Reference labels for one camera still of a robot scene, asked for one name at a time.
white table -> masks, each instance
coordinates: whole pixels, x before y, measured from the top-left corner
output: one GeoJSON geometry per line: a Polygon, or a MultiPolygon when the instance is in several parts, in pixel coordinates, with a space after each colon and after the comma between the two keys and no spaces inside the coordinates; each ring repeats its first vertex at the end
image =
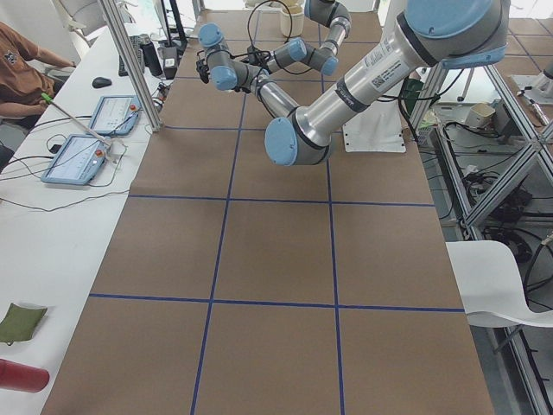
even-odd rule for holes
{"type": "MultiPolygon", "coordinates": [[[[128,26],[128,31],[130,35],[140,34],[134,25],[128,26]]],[[[152,77],[148,69],[144,77],[150,91],[155,91],[159,79],[152,77]]],[[[55,102],[73,115],[92,115],[101,96],[118,94],[134,94],[134,90],[129,77],[118,76],[118,53],[109,30],[106,30],[56,96],[55,102]],[[93,89],[91,83],[97,76],[111,79],[113,85],[93,89]]],[[[39,123],[64,117],[50,107],[39,123]]],[[[58,133],[81,132],[74,123],[37,127],[22,143],[16,157],[51,156],[46,147],[50,137],[58,133]]],[[[48,186],[34,176],[26,176],[0,182],[0,197],[28,206],[55,208],[90,196],[123,192],[137,173],[150,133],[148,119],[141,114],[131,134],[124,138],[128,150],[109,187],[48,186]]],[[[58,137],[50,145],[61,141],[58,137]]],[[[120,155],[123,149],[118,144],[114,152],[120,155]]],[[[39,170],[46,168],[49,160],[29,159],[26,163],[32,170],[39,170]]],[[[104,166],[92,183],[108,183],[113,169],[113,165],[104,166]]],[[[0,179],[26,173],[28,171],[22,164],[14,163],[4,170],[0,179]]],[[[126,198],[126,194],[110,195],[52,213],[0,202],[3,236],[0,239],[3,269],[0,273],[0,319],[12,302],[48,307],[35,337],[30,342],[15,343],[10,347],[0,343],[0,358],[44,367],[51,375],[50,383],[39,393],[0,389],[0,412],[10,415],[41,412],[126,198]]]]}

person's arm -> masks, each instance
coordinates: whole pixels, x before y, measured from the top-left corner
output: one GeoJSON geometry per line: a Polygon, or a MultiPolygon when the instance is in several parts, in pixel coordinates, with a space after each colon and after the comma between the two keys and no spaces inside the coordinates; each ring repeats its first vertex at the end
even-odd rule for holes
{"type": "Polygon", "coordinates": [[[40,46],[38,47],[38,53],[35,58],[42,63],[47,63],[55,67],[75,67],[75,62],[68,61],[51,50],[41,48],[40,46]]]}
{"type": "Polygon", "coordinates": [[[36,105],[17,104],[16,102],[0,103],[0,117],[4,118],[21,118],[29,115],[42,115],[48,104],[46,101],[41,101],[36,105]]]}

chair leg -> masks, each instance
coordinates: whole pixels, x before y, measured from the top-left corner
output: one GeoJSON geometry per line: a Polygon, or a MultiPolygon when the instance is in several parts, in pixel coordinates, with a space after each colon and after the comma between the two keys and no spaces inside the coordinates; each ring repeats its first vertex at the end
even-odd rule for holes
{"type": "Polygon", "coordinates": [[[505,347],[505,345],[512,340],[512,338],[518,334],[520,330],[522,330],[523,325],[518,325],[494,350],[493,354],[497,354],[501,351],[502,348],[505,347]]]}

brown shirt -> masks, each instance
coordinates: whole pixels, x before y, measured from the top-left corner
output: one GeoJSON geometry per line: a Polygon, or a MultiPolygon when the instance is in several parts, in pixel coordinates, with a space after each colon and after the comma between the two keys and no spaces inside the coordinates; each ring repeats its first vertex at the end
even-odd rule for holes
{"type": "Polygon", "coordinates": [[[0,22],[0,103],[36,105],[41,93],[54,96],[54,81],[31,67],[38,46],[0,22]]]}

person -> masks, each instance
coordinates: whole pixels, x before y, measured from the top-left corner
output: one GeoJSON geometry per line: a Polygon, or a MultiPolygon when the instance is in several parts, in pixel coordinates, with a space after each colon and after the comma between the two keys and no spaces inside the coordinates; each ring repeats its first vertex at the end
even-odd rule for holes
{"type": "Polygon", "coordinates": [[[27,63],[34,59],[55,67],[75,67],[74,62],[41,48],[0,22],[0,117],[20,118],[14,122],[27,129],[47,108],[41,94],[53,97],[62,86],[27,63]]]}

